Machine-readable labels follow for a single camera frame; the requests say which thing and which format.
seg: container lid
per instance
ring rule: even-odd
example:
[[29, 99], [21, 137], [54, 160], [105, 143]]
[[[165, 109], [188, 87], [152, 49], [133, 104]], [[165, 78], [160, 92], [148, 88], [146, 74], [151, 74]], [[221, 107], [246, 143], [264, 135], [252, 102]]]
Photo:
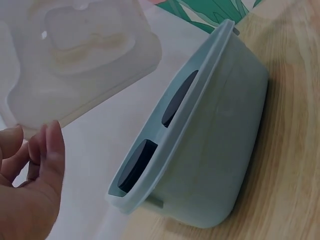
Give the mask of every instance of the container lid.
[[54, 119], [64, 127], [161, 54], [138, 0], [2, 0], [0, 116], [27, 139]]

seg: wooden table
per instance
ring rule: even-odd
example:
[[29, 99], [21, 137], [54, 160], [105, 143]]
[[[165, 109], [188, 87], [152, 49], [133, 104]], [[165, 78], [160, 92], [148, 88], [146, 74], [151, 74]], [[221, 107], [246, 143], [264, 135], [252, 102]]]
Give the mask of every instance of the wooden table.
[[233, 212], [198, 229], [139, 209], [124, 240], [320, 239], [320, 0], [264, 0], [237, 28], [270, 81]]

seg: frosted plastic packaging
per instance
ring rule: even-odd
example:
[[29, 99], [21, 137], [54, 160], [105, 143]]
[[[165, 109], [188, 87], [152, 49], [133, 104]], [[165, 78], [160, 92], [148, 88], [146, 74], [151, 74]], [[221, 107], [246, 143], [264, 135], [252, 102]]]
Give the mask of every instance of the frosted plastic packaging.
[[[143, 206], [210, 228], [232, 211], [255, 144], [269, 77], [233, 33], [234, 26], [225, 20], [209, 36], [174, 77], [136, 138], [106, 194], [121, 212], [130, 214]], [[182, 102], [175, 105], [178, 109], [167, 111], [197, 70]]]
[[138, 0], [2, 0], [0, 115], [25, 138], [54, 119], [64, 127], [161, 54]]

